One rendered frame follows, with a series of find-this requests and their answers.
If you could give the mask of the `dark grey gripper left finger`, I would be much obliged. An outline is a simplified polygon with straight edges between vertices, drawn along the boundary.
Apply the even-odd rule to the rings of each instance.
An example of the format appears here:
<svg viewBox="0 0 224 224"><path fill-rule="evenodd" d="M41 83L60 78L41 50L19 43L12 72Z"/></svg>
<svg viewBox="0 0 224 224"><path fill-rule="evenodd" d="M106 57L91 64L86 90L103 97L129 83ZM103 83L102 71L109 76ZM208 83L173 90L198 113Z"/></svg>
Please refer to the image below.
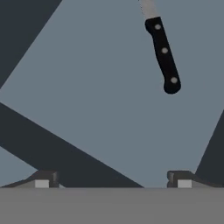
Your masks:
<svg viewBox="0 0 224 224"><path fill-rule="evenodd" d="M3 188L64 188L57 171L35 171L31 176L3 185Z"/></svg>

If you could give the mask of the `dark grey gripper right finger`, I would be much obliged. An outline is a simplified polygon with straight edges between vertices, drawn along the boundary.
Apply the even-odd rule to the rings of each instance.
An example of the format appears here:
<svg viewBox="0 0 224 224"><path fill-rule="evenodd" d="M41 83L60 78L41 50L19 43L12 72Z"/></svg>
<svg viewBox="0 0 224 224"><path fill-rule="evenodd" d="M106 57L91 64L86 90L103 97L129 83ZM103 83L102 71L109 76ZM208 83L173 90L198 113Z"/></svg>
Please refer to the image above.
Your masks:
<svg viewBox="0 0 224 224"><path fill-rule="evenodd" d="M197 177L191 171L168 171L167 179L168 188L224 187L223 184L207 182Z"/></svg>

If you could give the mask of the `grey open drawer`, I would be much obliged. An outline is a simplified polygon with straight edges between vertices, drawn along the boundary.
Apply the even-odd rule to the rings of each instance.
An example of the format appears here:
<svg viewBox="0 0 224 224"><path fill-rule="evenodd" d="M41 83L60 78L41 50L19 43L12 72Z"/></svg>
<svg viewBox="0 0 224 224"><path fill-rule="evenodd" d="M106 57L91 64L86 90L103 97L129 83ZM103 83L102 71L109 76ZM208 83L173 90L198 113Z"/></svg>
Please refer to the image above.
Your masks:
<svg viewBox="0 0 224 224"><path fill-rule="evenodd" d="M0 102L147 187L195 170L224 110L224 0L155 0L182 82L163 89L138 0L62 0Z"/></svg>

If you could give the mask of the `black-handled kitchen knife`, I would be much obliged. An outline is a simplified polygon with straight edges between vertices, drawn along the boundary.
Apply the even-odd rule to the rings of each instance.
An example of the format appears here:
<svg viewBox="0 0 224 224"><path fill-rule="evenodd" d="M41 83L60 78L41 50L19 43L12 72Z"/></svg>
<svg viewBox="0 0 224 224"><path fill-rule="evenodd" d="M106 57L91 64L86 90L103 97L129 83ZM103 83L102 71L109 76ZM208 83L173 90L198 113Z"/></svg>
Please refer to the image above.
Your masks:
<svg viewBox="0 0 224 224"><path fill-rule="evenodd" d="M157 13L154 0L138 0L138 2L144 16L144 27L152 36L157 63L164 76L164 91L169 95L176 94L181 89L181 81L162 18Z"/></svg>

